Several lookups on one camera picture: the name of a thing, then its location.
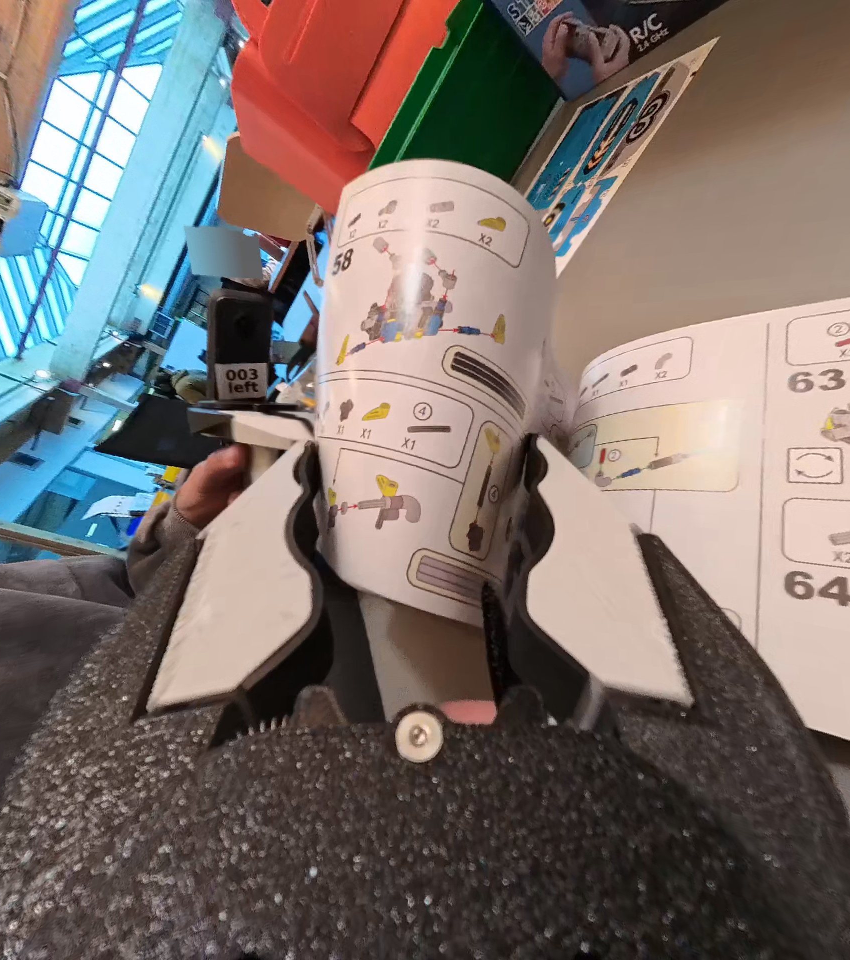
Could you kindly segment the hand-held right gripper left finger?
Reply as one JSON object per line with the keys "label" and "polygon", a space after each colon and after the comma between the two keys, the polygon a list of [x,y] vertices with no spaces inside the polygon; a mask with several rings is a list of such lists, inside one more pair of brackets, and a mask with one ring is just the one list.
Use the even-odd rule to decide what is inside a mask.
{"label": "hand-held right gripper left finger", "polygon": [[221,705],[240,728],[290,724],[298,694],[331,663],[299,656],[323,607],[313,560],[319,485],[317,445],[300,441],[204,529],[147,714]]}

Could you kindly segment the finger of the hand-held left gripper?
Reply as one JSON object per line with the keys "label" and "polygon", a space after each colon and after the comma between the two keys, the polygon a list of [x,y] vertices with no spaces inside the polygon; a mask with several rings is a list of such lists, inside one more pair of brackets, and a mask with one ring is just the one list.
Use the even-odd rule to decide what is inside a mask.
{"label": "finger of the hand-held left gripper", "polygon": [[312,424],[297,414],[234,414],[234,442],[262,449],[290,449],[313,439]]}

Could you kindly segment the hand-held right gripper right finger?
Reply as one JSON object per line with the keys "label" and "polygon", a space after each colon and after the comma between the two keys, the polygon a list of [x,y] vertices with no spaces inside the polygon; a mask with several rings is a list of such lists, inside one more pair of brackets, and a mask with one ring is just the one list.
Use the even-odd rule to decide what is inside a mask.
{"label": "hand-held right gripper right finger", "polygon": [[503,577],[504,653],[546,715],[595,726],[608,699],[695,700],[640,531],[549,440],[527,438]]}

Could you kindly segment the small blue leaflet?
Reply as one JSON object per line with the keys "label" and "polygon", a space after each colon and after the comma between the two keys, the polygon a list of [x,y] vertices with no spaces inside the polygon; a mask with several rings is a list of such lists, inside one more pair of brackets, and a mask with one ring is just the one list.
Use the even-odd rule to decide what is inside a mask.
{"label": "small blue leaflet", "polygon": [[539,214],[446,161],[347,186],[327,267],[314,433],[341,579],[479,624],[540,434],[592,486],[560,505],[659,536],[808,726],[850,741],[850,298],[628,342],[567,390]]}

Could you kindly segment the blue sticker sheet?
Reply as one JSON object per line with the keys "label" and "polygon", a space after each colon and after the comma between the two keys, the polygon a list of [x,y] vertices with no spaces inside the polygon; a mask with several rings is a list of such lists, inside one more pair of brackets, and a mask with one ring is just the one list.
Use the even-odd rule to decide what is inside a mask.
{"label": "blue sticker sheet", "polygon": [[558,276],[718,43],[713,38],[581,105],[527,191]]}

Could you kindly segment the blue robot kit box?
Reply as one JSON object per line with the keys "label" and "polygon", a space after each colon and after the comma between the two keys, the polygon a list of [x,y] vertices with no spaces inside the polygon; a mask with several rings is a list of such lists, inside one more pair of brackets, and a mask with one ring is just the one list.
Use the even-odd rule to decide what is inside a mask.
{"label": "blue robot kit box", "polygon": [[491,1],[564,100],[706,18],[722,1]]}

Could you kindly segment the person's left forearm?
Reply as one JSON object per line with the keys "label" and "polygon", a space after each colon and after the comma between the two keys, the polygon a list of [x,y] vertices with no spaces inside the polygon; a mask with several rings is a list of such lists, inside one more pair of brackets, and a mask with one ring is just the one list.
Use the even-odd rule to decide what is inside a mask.
{"label": "person's left forearm", "polygon": [[126,555],[129,595],[138,596],[162,563],[183,544],[193,542],[206,523],[189,505],[183,489],[173,498],[150,508],[132,538]]}

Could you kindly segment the desk stand with brown board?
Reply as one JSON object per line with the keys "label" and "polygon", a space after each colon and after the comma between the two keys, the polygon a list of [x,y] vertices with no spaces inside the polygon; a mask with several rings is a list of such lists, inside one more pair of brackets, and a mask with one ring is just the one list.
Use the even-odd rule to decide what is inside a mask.
{"label": "desk stand with brown board", "polygon": [[277,289],[299,246],[307,251],[315,285],[324,285],[318,267],[316,234],[322,227],[331,226],[334,218],[252,159],[237,132],[226,141],[217,213],[227,225],[254,234],[261,250],[277,263],[270,276],[270,290]]}

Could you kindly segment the person's left hand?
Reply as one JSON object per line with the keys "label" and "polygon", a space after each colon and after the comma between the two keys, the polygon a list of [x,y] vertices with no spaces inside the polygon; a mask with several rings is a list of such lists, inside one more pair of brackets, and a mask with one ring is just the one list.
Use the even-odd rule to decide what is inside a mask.
{"label": "person's left hand", "polygon": [[173,498],[174,510],[200,531],[213,522],[246,489],[249,447],[232,443],[192,469]]}

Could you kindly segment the green plastic bin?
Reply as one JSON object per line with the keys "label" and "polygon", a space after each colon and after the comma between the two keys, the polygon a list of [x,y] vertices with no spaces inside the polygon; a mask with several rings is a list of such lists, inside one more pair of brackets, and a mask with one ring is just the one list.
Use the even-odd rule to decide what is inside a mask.
{"label": "green plastic bin", "polygon": [[559,91],[501,15],[459,2],[369,168],[446,160],[510,182],[559,103]]}

